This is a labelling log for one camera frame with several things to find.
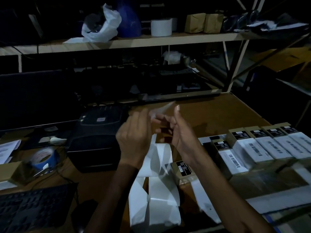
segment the computer mouse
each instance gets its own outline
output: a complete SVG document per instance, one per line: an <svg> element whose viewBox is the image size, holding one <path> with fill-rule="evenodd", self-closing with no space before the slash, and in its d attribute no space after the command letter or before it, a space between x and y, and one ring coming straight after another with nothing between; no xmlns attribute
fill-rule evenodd
<svg viewBox="0 0 311 233"><path fill-rule="evenodd" d="M97 208L98 202L95 200L86 200L79 204L71 214L72 226L76 233L83 233L91 216Z"/></svg>

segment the black label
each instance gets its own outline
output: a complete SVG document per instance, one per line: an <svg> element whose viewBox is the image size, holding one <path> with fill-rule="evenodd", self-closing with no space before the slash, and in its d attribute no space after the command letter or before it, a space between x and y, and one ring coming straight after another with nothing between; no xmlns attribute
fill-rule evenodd
<svg viewBox="0 0 311 233"><path fill-rule="evenodd" d="M182 176L187 176L187 175L192 174L192 171L190 170L189 166L185 164L183 161L178 161L176 162L176 164Z"/></svg>
<svg viewBox="0 0 311 233"><path fill-rule="evenodd" d="M214 145L216 146L217 150L230 149L230 146L227 143L227 141L214 142Z"/></svg>
<svg viewBox="0 0 311 233"><path fill-rule="evenodd" d="M246 131L233 132L232 134L237 140L250 138Z"/></svg>
<svg viewBox="0 0 311 233"><path fill-rule="evenodd" d="M266 134L262 129L251 131L251 133L252 133L256 138L267 136L267 134Z"/></svg>
<svg viewBox="0 0 311 233"><path fill-rule="evenodd" d="M293 128L291 126L284 126L284 127L281 127L281 129L286 131L286 133L288 133L288 134L298 132L295 128Z"/></svg>
<svg viewBox="0 0 311 233"><path fill-rule="evenodd" d="M273 137L278 137L278 136L284 136L284 132L281 131L279 128L273 128L273 129L268 129L267 130Z"/></svg>

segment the monitor screen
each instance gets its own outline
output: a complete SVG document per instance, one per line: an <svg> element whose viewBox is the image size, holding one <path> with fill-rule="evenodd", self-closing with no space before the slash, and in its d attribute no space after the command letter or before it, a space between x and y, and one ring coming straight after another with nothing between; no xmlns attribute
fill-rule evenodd
<svg viewBox="0 0 311 233"><path fill-rule="evenodd" d="M0 75L0 131L77 120L80 114L62 70Z"/></svg>

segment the person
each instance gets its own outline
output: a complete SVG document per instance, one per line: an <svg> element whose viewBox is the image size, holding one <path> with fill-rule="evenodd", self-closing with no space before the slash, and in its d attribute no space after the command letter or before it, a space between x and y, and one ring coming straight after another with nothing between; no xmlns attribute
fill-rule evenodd
<svg viewBox="0 0 311 233"><path fill-rule="evenodd" d="M242 199L222 175L194 131L181 116L180 106L174 116L157 114L150 119L149 111L134 112L116 134L121 158L107 194L93 213L86 233L118 232L130 188L142 167L151 142L151 122L163 128L156 133L166 133L162 142L171 143L183 161L196 173L211 200L224 227L232 232L275 232L264 218Z"/></svg>

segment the keyboard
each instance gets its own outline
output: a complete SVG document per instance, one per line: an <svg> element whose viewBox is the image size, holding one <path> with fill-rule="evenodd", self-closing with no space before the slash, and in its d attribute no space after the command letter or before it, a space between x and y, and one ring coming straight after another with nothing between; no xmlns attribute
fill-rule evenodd
<svg viewBox="0 0 311 233"><path fill-rule="evenodd" d="M0 195L0 233L64 224L77 183Z"/></svg>

